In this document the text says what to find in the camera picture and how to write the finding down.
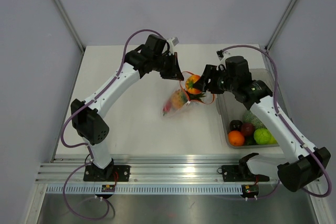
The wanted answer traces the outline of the red tomato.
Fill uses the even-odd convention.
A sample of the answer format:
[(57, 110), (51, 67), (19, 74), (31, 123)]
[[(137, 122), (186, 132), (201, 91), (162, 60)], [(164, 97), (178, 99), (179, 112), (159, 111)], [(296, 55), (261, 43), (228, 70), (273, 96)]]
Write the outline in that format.
[(185, 83), (185, 88), (187, 90), (188, 93), (190, 94), (194, 94), (194, 95), (197, 95), (197, 94), (200, 94), (202, 93), (201, 90), (197, 89), (194, 87), (194, 84), (200, 79), (200, 76), (196, 75), (196, 74), (193, 74), (191, 75), (187, 80), (186, 80), (186, 83)]

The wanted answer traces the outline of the clear orange zip top bag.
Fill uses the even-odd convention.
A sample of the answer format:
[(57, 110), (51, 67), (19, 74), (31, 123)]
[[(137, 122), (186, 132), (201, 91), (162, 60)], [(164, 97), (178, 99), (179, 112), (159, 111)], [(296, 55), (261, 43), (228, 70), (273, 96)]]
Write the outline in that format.
[(167, 118), (192, 108), (196, 104), (210, 105), (215, 101), (215, 95), (200, 91), (193, 87), (200, 76), (189, 71), (183, 71), (183, 81), (179, 81), (162, 106), (162, 116)]

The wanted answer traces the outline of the plastic pineapple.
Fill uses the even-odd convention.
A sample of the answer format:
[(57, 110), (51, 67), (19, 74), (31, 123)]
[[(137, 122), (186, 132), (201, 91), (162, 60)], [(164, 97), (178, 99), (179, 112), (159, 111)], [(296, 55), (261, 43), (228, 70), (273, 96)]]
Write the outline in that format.
[(191, 100), (201, 101), (202, 98), (205, 97), (205, 93), (200, 93), (197, 95), (190, 94), (188, 92), (185, 92), (182, 89), (174, 91), (169, 99), (166, 101), (165, 105), (168, 105), (171, 107), (170, 111), (172, 110), (179, 110), (181, 109), (185, 104), (190, 102)]

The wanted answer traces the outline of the red chili pepper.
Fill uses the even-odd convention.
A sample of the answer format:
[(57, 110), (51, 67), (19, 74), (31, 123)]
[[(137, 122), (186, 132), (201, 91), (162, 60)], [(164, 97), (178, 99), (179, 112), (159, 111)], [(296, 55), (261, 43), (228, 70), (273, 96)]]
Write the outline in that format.
[(169, 112), (170, 112), (170, 109), (171, 109), (171, 107), (170, 107), (170, 106), (168, 106), (168, 105), (165, 105), (165, 106), (163, 107), (163, 110), (162, 110), (163, 116), (166, 116), (166, 115), (168, 115), (168, 114), (169, 114)]

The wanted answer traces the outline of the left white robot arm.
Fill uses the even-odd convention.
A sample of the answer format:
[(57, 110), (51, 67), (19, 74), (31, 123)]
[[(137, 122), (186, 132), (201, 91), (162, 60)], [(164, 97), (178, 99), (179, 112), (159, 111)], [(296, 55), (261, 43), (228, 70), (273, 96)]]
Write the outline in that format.
[(130, 167), (115, 165), (109, 153), (106, 138), (110, 129), (104, 117), (129, 87), (151, 71), (159, 72), (162, 79), (182, 81), (184, 77), (175, 52), (178, 43), (176, 37), (164, 39), (150, 34), (144, 44), (124, 55), (121, 68), (93, 95), (83, 101), (72, 101), (72, 127), (82, 137), (91, 155), (90, 162), (85, 166), (84, 181), (129, 180)]

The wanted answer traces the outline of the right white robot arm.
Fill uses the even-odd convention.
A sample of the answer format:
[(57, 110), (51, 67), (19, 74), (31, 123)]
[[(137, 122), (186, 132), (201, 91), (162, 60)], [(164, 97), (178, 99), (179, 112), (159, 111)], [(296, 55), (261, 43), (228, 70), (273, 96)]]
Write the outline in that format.
[(326, 167), (331, 154), (326, 147), (317, 148), (291, 122), (277, 101), (276, 94), (261, 80), (253, 80), (247, 60), (233, 56), (225, 60), (221, 69), (206, 65), (195, 87), (212, 94), (230, 92), (266, 126), (281, 148), (286, 162), (258, 153), (240, 159), (239, 176), (250, 180), (255, 175), (278, 179), (291, 192), (304, 189), (314, 180), (330, 178)]

